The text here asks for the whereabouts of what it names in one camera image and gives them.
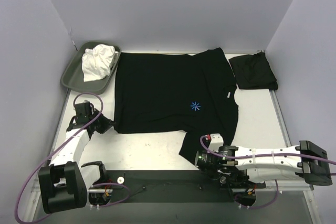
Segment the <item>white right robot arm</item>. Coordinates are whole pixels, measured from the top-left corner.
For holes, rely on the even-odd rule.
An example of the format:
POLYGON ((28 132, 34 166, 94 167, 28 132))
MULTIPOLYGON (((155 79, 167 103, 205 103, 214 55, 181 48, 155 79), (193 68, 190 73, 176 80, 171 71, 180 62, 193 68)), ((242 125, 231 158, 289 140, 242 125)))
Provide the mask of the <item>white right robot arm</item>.
POLYGON ((316 186, 332 185, 327 151, 311 141, 286 148, 219 147, 197 152, 195 166, 229 188, 252 188, 272 180, 304 180, 316 186))

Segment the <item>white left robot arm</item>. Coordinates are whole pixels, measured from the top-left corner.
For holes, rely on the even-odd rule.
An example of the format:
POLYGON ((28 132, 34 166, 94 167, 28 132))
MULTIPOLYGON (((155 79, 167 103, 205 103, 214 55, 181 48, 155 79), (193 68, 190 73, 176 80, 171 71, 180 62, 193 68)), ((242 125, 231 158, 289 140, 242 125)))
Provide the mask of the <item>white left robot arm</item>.
POLYGON ((109 180, 101 161, 82 166, 79 161, 92 135, 105 133, 114 122, 100 114, 89 101, 76 104, 75 112, 66 129, 66 139, 74 138, 38 172, 43 209, 47 214, 83 208, 89 188, 92 185, 101 188, 109 180))

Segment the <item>grey plastic tray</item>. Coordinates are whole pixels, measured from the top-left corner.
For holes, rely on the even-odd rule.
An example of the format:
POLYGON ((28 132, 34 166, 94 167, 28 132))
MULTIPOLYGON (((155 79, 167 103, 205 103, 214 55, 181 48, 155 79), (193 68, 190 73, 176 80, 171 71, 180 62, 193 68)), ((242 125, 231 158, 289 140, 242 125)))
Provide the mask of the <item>grey plastic tray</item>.
POLYGON ((62 74, 60 82, 64 87, 69 88, 70 90, 76 92, 92 92, 94 94, 100 95, 104 93, 106 88, 108 87, 108 84, 116 71, 120 55, 121 55, 121 48, 117 45, 113 45, 110 42, 105 41, 103 42, 88 41, 84 43, 74 54, 74 56, 72 57, 72 59, 68 63, 68 66, 65 68, 62 74), (118 54, 112 61, 111 73, 101 80, 84 82, 83 81, 84 74, 82 71, 82 60, 81 60, 82 55, 85 53, 86 49, 93 49, 95 46, 99 44, 113 46, 118 52, 118 54))

